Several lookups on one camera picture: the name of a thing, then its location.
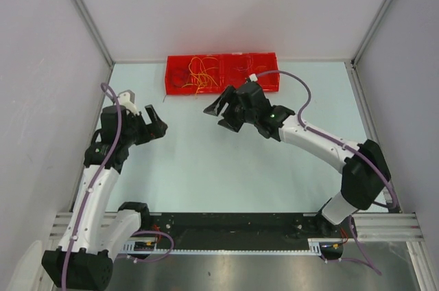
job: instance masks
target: red tray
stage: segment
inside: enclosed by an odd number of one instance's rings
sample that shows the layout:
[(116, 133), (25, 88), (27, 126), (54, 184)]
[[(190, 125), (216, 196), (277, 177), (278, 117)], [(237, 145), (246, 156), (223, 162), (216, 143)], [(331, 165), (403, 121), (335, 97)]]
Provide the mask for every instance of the red tray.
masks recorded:
[[(166, 94), (222, 93), (228, 85), (241, 86), (249, 75), (277, 70), (275, 53), (168, 56)], [(258, 79), (266, 92), (279, 91), (279, 74)]]

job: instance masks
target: orange wire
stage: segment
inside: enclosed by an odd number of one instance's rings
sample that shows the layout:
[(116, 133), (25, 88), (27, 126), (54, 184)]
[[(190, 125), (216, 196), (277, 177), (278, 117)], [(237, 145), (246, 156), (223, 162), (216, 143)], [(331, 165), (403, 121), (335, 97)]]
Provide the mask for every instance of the orange wire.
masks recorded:
[(343, 244), (346, 244), (349, 241), (348, 233), (343, 228), (340, 229), (340, 233), (343, 238), (346, 238), (346, 240), (343, 241)]
[[(200, 72), (199, 73), (194, 73), (193, 70), (192, 70), (193, 61), (196, 60), (196, 59), (198, 59), (200, 61)], [(197, 90), (195, 92), (195, 95), (197, 95), (198, 91), (200, 89), (202, 89), (203, 87), (212, 86), (213, 84), (218, 86), (218, 84), (215, 81), (215, 79), (211, 75), (209, 75), (207, 73), (208, 70), (218, 69), (218, 67), (206, 68), (206, 66), (204, 64), (204, 60), (205, 59), (214, 59), (214, 60), (218, 61), (218, 59), (213, 57), (213, 56), (207, 56), (207, 57), (204, 57), (203, 59), (201, 59), (198, 56), (194, 56), (191, 59), (191, 62), (189, 63), (189, 73), (192, 76), (192, 78), (195, 80), (195, 84), (194, 83), (187, 83), (187, 84), (182, 86), (182, 87), (186, 87), (186, 86), (195, 86), (196, 85), (197, 86)]]

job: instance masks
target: yellow wire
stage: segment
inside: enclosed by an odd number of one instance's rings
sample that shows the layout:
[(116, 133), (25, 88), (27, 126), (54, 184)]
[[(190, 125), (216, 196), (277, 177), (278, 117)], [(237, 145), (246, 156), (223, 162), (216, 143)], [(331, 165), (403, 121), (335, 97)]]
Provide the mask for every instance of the yellow wire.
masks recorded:
[[(195, 59), (198, 59), (198, 60), (200, 61), (200, 72), (199, 72), (199, 73), (194, 73), (194, 72), (192, 71), (192, 63), (193, 63), (193, 61), (194, 61)], [(217, 82), (215, 81), (215, 79), (214, 79), (211, 75), (209, 75), (209, 74), (207, 73), (208, 70), (211, 70), (211, 69), (218, 69), (218, 67), (210, 67), (210, 68), (206, 68), (206, 66), (204, 65), (204, 60), (205, 60), (205, 59), (214, 59), (214, 60), (218, 61), (217, 58), (214, 58), (214, 57), (212, 57), (212, 56), (207, 56), (207, 57), (204, 57), (203, 59), (201, 59), (201, 58), (199, 58), (199, 57), (197, 57), (197, 56), (194, 56), (194, 57), (191, 59), (191, 62), (189, 63), (189, 72), (190, 72), (190, 75), (192, 76), (192, 78), (195, 79), (195, 83), (196, 83), (196, 84), (188, 83), (188, 84), (185, 84), (185, 85), (182, 86), (182, 87), (186, 87), (186, 86), (194, 86), (194, 85), (197, 85), (198, 87), (197, 87), (197, 90), (196, 90), (196, 92), (195, 92), (195, 95), (198, 94), (198, 91), (199, 91), (201, 88), (203, 88), (203, 87), (207, 87), (209, 84), (212, 86), (212, 83), (215, 83), (215, 85), (218, 86), (218, 84), (217, 84)]]

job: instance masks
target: white object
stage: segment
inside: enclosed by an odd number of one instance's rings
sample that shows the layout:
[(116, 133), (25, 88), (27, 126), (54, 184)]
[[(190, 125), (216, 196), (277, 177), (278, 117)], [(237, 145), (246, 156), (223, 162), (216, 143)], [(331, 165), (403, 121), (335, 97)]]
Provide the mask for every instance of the white object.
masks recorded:
[(256, 81), (258, 80), (258, 76), (256, 76), (256, 74), (254, 74), (254, 73), (252, 73), (252, 74), (249, 76), (249, 78), (250, 78), (250, 80), (253, 81), (253, 82), (256, 82)]
[[(91, 179), (98, 168), (98, 165), (91, 165), (84, 169), (78, 197), (73, 208), (73, 215), (59, 245), (63, 251), (67, 251), (70, 240), (74, 239), (72, 252), (79, 252), (81, 248), (85, 248), (86, 253), (96, 255), (106, 249), (109, 252), (108, 256), (114, 260), (123, 243), (135, 231), (139, 230), (141, 218), (140, 213), (135, 211), (120, 211), (103, 234), (100, 233), (105, 208), (111, 191), (119, 178), (119, 173), (113, 168), (103, 169), (93, 187), (90, 187)], [(74, 235), (73, 227), (86, 192), (89, 193), (88, 200), (80, 220), (78, 232)]]
[(26, 250), (16, 265), (14, 275), (12, 275), (6, 291), (32, 291), (36, 283), (42, 256), (43, 243), (37, 240)]
[(343, 197), (341, 192), (332, 197), (322, 210), (324, 216), (331, 224), (341, 224), (347, 216), (358, 210), (356, 207), (350, 205)]
[[(340, 174), (343, 172), (343, 167), (346, 165), (345, 159), (351, 158), (354, 154), (344, 147), (350, 147), (358, 150), (357, 143), (353, 141), (343, 140), (336, 137), (322, 129), (316, 128), (307, 121), (304, 121), (306, 126), (302, 127), (299, 123), (297, 115), (289, 116), (284, 122), (283, 127), (279, 129), (279, 136), (281, 141), (298, 146), (303, 150), (310, 152), (312, 155), (322, 159), (329, 165), (334, 167)], [(336, 138), (343, 142), (343, 146), (336, 145), (332, 141), (321, 137), (307, 128), (313, 128), (324, 134)], [(337, 193), (324, 207), (322, 215), (334, 225), (340, 224), (347, 216), (356, 212), (358, 208), (349, 204), (341, 192)]]
[(128, 111), (130, 111), (134, 115), (140, 115), (139, 110), (134, 104), (134, 93), (132, 91), (125, 91), (120, 93), (117, 96), (117, 99), (119, 100), (119, 104), (127, 108)]
[[(319, 130), (333, 138), (343, 141), (345, 144), (349, 145), (354, 149), (358, 149), (358, 145), (353, 141), (344, 141), (342, 138), (336, 137), (325, 130), (315, 127), (314, 125), (306, 123), (306, 127), (311, 127), (315, 130)], [(283, 127), (279, 129), (279, 136), (281, 141), (285, 143), (290, 143), (292, 145), (298, 146), (303, 150), (308, 151), (312, 155), (322, 159), (329, 165), (334, 167), (339, 173), (342, 173), (343, 167), (345, 165), (344, 160), (346, 158), (351, 158), (353, 156), (352, 152), (344, 150), (342, 147), (334, 144), (320, 135), (312, 133), (311, 131), (305, 130), (299, 123), (297, 115), (289, 116), (284, 122)]]

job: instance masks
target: purple cable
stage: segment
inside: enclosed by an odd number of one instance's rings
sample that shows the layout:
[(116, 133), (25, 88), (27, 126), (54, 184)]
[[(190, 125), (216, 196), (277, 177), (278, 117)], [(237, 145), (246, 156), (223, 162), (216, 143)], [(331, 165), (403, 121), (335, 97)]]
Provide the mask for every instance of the purple cable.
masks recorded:
[[(119, 141), (119, 137), (121, 135), (121, 129), (122, 129), (122, 113), (121, 113), (121, 107), (119, 104), (119, 100), (117, 99), (116, 93), (113, 91), (113, 89), (110, 87), (110, 85), (106, 83), (101, 83), (101, 89), (105, 93), (107, 97), (111, 99), (109, 94), (107, 94), (107, 91), (110, 91), (112, 98), (114, 99), (114, 103), (116, 104), (116, 110), (117, 110), (117, 131), (116, 131), (116, 137), (113, 141), (109, 151), (107, 152), (107, 155), (105, 156), (104, 160), (102, 161), (102, 164), (98, 167), (95, 175), (92, 177), (90, 181), (90, 185), (88, 188), (92, 188), (95, 184), (97, 177), (105, 167), (105, 164), (107, 164), (108, 160), (111, 157), (111, 154), (115, 151), (117, 142)], [(84, 198), (82, 199), (80, 209), (78, 211), (78, 216), (76, 217), (75, 225), (72, 230), (72, 238), (70, 239), (69, 246), (67, 248), (66, 256), (64, 259), (64, 264), (62, 265), (62, 275), (61, 275), (61, 289), (62, 291), (67, 291), (67, 268), (69, 266), (69, 260), (70, 260), (70, 254), (73, 249), (73, 243), (75, 242), (73, 239), (73, 236), (76, 236), (78, 233), (78, 228), (82, 219), (82, 215), (84, 214), (85, 206), (87, 204), (88, 197), (90, 196), (90, 193), (86, 191)]]
[[(261, 77), (264, 75), (268, 75), (271, 73), (282, 73), (283, 75), (287, 75), (289, 77), (293, 77), (295, 80), (299, 81), (307, 90), (308, 92), (308, 100), (305, 102), (305, 104), (300, 107), (298, 114), (297, 114), (297, 120), (299, 121), (300, 125), (305, 128), (306, 127), (306, 123), (302, 120), (302, 113), (305, 110), (306, 107), (308, 107), (309, 103), (311, 102), (311, 89), (309, 88), (309, 86), (307, 85), (307, 83), (305, 83), (303, 80), (301, 80), (298, 76), (292, 74), (292, 73), (288, 73), (286, 71), (281, 71), (281, 70), (270, 70), (270, 71), (264, 71), (262, 73), (257, 74), (257, 77)], [(393, 209), (398, 205), (398, 198), (396, 197), (396, 194), (392, 188), (392, 186), (389, 184), (389, 182), (387, 181), (387, 179), (385, 178), (385, 176), (381, 173), (380, 170), (378, 170), (378, 168), (375, 166), (374, 163), (372, 163), (372, 161), (370, 161), (367, 157), (365, 157), (361, 152), (355, 150), (354, 148), (350, 147), (349, 145), (344, 145), (343, 142), (341, 142), (340, 140), (333, 138), (323, 132), (320, 132), (319, 130), (316, 130), (314, 128), (310, 128), (310, 127), (306, 127), (306, 130), (311, 131), (312, 133), (315, 133), (341, 147), (345, 147), (347, 150), (349, 150), (350, 152), (352, 152), (353, 154), (357, 155), (359, 158), (361, 158), (364, 162), (366, 162), (367, 165), (370, 166), (370, 168), (372, 168), (372, 170), (378, 175), (378, 177), (381, 179), (381, 181), (383, 182), (383, 184), (385, 185), (385, 187), (388, 189), (390, 196), (392, 197), (392, 204), (390, 205), (390, 208)], [(374, 204), (379, 205), (380, 207), (385, 207), (388, 208), (387, 205), (378, 203), (378, 202), (374, 202)], [(326, 260), (324, 258), (324, 256), (322, 255), (322, 259), (325, 260), (325, 262), (329, 261), (329, 262), (339, 262), (339, 261), (351, 261), (351, 262), (357, 262), (359, 264), (363, 264), (366, 265), (369, 268), (372, 268), (378, 275), (382, 275), (381, 271), (376, 268), (371, 260), (371, 258), (369, 258), (368, 254), (366, 253), (366, 251), (364, 250), (364, 247), (361, 245), (361, 243), (359, 242), (356, 234), (354, 233), (353, 230), (353, 224), (352, 224), (352, 216), (348, 217), (348, 223), (349, 223), (349, 229), (351, 230), (351, 234), (353, 235), (353, 239), (356, 243), (356, 245), (358, 246), (358, 249), (360, 250), (360, 252), (362, 253), (362, 255), (364, 256), (364, 258), (366, 259), (367, 262), (362, 261), (360, 259), (355, 259), (355, 258), (346, 258), (346, 259), (341, 259), (341, 260)]]
[[(257, 74), (257, 77), (268, 75), (270, 73), (282, 73), (283, 75), (288, 75), (289, 77), (293, 77), (295, 80), (299, 81), (305, 87), (305, 89), (307, 90), (307, 92), (308, 92), (308, 100), (305, 102), (305, 104), (302, 107), (300, 107), (300, 109), (299, 109), (299, 111), (297, 113), (297, 119), (298, 119), (300, 125), (303, 128), (305, 128), (306, 127), (306, 123), (302, 119), (302, 113), (306, 109), (306, 107), (308, 107), (309, 103), (311, 102), (311, 89), (309, 88), (307, 83), (305, 83), (299, 77), (297, 77), (296, 75), (293, 75), (292, 73), (288, 73), (286, 71), (281, 71), (281, 70), (264, 71), (263, 73)], [(315, 128), (307, 127), (306, 129), (311, 131), (312, 133), (320, 135), (321, 137), (323, 137), (323, 138), (325, 138), (325, 139), (335, 143), (336, 145), (339, 145), (340, 147), (344, 146), (347, 150), (349, 150), (353, 154), (357, 155), (364, 162), (366, 162), (367, 165), (370, 166), (370, 168), (373, 170), (373, 172), (375, 172), (378, 175), (378, 177), (381, 179), (381, 181), (383, 182), (385, 188), (388, 189), (389, 194), (392, 197), (392, 204), (390, 205), (390, 207), (388, 207), (387, 205), (378, 203), (378, 202), (374, 202), (374, 204), (379, 205), (380, 207), (385, 207), (385, 208), (389, 208), (389, 209), (394, 209), (398, 205), (398, 198), (396, 197), (396, 194), (395, 194), (395, 192), (393, 190), (393, 187), (391, 186), (391, 184), (389, 184), (389, 182), (387, 181), (385, 176), (381, 173), (380, 170), (378, 170), (378, 168), (375, 166), (374, 163), (372, 163), (372, 161), (370, 159), (368, 159), (366, 156), (364, 156), (358, 150), (355, 150), (354, 148), (350, 147), (349, 145), (344, 145), (343, 142), (341, 142), (340, 140), (338, 140), (336, 138), (331, 137), (330, 135), (327, 135), (327, 134), (325, 134), (323, 132), (320, 132), (319, 130), (316, 130)]]
[(166, 253), (164, 255), (162, 255), (161, 257), (158, 258), (154, 258), (154, 259), (139, 259), (136, 257), (132, 257), (129, 255), (118, 255), (116, 257), (116, 259), (122, 259), (122, 258), (134, 258), (134, 260), (137, 260), (139, 262), (156, 262), (159, 261), (161, 259), (166, 258), (168, 255), (171, 254), (171, 251), (174, 249), (174, 240), (172, 239), (172, 237), (162, 231), (137, 231), (136, 233), (132, 234), (133, 236), (138, 236), (138, 235), (146, 235), (146, 234), (152, 234), (152, 235), (162, 235), (167, 237), (167, 239), (171, 242), (171, 246), (169, 247), (169, 250), (166, 251)]
[[(108, 85), (106, 83), (101, 83), (101, 89), (105, 93), (105, 95), (113, 103), (116, 104), (117, 130), (116, 130), (115, 140), (113, 141), (113, 143), (112, 143), (109, 151), (107, 152), (107, 155), (105, 156), (104, 160), (102, 161), (101, 165), (97, 168), (97, 171), (96, 171), (95, 175), (92, 177), (88, 188), (92, 188), (93, 185), (96, 183), (97, 177), (99, 176), (99, 174), (101, 173), (101, 171), (105, 167), (105, 164), (107, 164), (111, 155), (115, 151), (115, 148), (117, 146), (117, 142), (119, 141), (119, 138), (121, 135), (121, 129), (122, 129), (122, 112), (121, 112), (121, 107), (119, 104), (119, 100), (117, 99), (116, 93), (113, 91), (113, 89), (110, 87), (110, 85)], [(85, 206), (87, 204), (87, 200), (88, 200), (89, 196), (90, 196), (90, 193), (86, 191), (84, 198), (82, 199), (81, 206), (80, 206), (80, 209), (78, 211), (78, 216), (76, 217), (76, 221), (75, 221), (75, 224), (73, 227), (73, 231), (72, 231), (73, 236), (75, 236), (78, 233), (78, 228), (79, 228), (82, 216), (84, 214)], [(172, 239), (171, 236), (169, 236), (166, 233), (163, 233), (161, 231), (137, 231), (133, 235), (142, 235), (142, 234), (162, 235), (162, 236), (167, 237), (171, 241), (171, 248), (163, 256), (156, 258), (156, 259), (153, 259), (153, 260), (141, 260), (142, 262), (155, 262), (155, 261), (161, 260), (161, 259), (167, 257), (174, 248), (174, 240)], [(73, 244), (74, 244), (74, 239), (71, 238), (70, 242), (69, 242), (69, 246), (67, 247), (67, 252), (66, 252), (65, 259), (64, 259), (64, 263), (62, 265), (62, 275), (61, 275), (61, 289), (62, 289), (62, 291), (67, 291), (67, 268), (69, 266), (69, 260), (70, 260), (71, 251), (73, 249)]]
[(352, 223), (352, 216), (348, 217), (348, 224), (349, 224), (349, 230), (351, 231), (351, 234), (353, 235), (353, 239), (354, 239), (356, 245), (358, 246), (359, 252), (361, 252), (361, 254), (366, 259), (366, 261), (363, 261), (363, 260), (360, 260), (360, 259), (356, 259), (356, 258), (340, 258), (340, 259), (330, 259), (330, 260), (328, 260), (327, 258), (324, 257), (323, 254), (322, 254), (321, 258), (324, 260), (325, 263), (327, 263), (327, 262), (349, 261), (349, 262), (355, 262), (357, 264), (363, 264), (363, 265), (369, 267), (370, 269), (373, 269), (379, 276), (381, 276), (383, 273), (377, 267), (375, 267), (375, 265), (373, 264), (373, 261), (371, 260), (371, 258), (367, 254), (366, 250), (364, 249), (363, 244), (361, 244), (359, 242), (357, 236), (355, 235), (354, 228), (353, 228), (353, 223)]

